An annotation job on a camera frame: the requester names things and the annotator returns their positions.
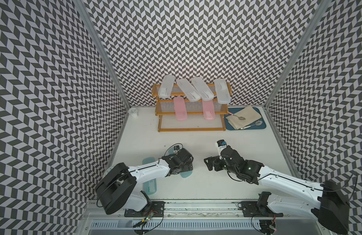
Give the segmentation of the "pink pencil case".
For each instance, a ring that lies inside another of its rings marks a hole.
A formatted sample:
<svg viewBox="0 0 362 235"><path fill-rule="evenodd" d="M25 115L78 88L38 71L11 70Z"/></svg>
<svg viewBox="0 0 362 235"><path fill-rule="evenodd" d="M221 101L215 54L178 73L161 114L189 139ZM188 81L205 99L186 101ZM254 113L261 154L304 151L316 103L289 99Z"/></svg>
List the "pink pencil case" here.
<svg viewBox="0 0 362 235"><path fill-rule="evenodd" d="M213 100L202 101L204 120L215 120L215 108Z"/></svg>
<svg viewBox="0 0 362 235"><path fill-rule="evenodd" d="M177 121L186 121L187 120L187 109L186 102L183 97L175 97L173 99L174 110Z"/></svg>

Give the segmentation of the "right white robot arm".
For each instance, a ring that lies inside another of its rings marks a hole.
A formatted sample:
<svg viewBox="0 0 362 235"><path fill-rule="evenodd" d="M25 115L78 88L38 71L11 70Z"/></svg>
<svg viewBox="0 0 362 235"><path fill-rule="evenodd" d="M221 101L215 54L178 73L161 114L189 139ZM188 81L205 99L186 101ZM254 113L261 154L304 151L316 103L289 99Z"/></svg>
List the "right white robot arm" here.
<svg viewBox="0 0 362 235"><path fill-rule="evenodd" d="M324 183L302 180L278 172L263 163L245 160L226 145L218 144L218 156L204 159L208 170L225 170L234 174L239 182L271 187L289 195L283 197L262 192L256 202L241 202L245 217L271 217L296 215L314 219L326 229L340 235L349 231L349 197L333 181Z"/></svg>

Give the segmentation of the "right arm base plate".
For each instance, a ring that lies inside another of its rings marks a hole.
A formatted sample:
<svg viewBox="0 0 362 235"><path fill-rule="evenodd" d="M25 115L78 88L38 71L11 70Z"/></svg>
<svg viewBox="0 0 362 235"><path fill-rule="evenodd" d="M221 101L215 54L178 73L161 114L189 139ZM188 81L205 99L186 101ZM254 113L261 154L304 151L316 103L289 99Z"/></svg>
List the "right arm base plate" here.
<svg viewBox="0 0 362 235"><path fill-rule="evenodd" d="M283 213L274 213L267 206L258 206L256 201L241 201L238 203L239 209L244 217L284 217Z"/></svg>

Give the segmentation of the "clear pencil case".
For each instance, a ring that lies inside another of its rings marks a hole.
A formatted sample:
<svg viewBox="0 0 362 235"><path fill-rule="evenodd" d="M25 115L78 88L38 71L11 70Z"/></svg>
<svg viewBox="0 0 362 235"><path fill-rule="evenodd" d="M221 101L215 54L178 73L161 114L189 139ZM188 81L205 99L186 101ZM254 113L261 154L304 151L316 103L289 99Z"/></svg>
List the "clear pencil case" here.
<svg viewBox="0 0 362 235"><path fill-rule="evenodd" d="M218 103L229 104L231 102L231 95L227 82L224 79L215 79L214 86Z"/></svg>
<svg viewBox="0 0 362 235"><path fill-rule="evenodd" d="M198 91L187 79L177 79L176 83L190 102L197 102L201 99Z"/></svg>
<svg viewBox="0 0 362 235"><path fill-rule="evenodd" d="M171 97L175 79L176 78L173 75L166 75L163 78L160 88L158 90L159 98L168 99Z"/></svg>
<svg viewBox="0 0 362 235"><path fill-rule="evenodd" d="M205 83L202 77L194 77L191 79L191 84L195 87L203 101L210 101L214 99L214 93Z"/></svg>

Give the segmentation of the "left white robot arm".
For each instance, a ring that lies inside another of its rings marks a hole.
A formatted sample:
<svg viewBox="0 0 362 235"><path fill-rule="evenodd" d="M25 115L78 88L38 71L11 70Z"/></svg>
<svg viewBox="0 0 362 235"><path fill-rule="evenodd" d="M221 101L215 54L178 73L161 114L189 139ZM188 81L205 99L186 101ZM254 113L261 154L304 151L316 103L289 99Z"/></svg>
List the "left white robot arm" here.
<svg viewBox="0 0 362 235"><path fill-rule="evenodd" d="M148 212L152 201L136 186L157 178L165 178L193 170L192 154L185 148L176 154L163 156L158 160L139 166L115 165L96 185L95 193L105 213L110 215L120 209Z"/></svg>

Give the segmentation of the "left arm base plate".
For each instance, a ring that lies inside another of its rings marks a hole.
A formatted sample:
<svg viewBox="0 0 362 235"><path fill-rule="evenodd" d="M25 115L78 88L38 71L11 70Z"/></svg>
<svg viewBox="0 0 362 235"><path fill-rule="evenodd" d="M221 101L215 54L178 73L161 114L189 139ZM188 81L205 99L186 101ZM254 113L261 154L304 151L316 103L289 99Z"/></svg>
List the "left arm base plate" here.
<svg viewBox="0 0 362 235"><path fill-rule="evenodd" d="M132 209L126 209L124 217L133 217L133 218L145 218L154 213L154 217L163 217L165 209L164 201L153 201L150 204L146 205L141 211L134 211Z"/></svg>

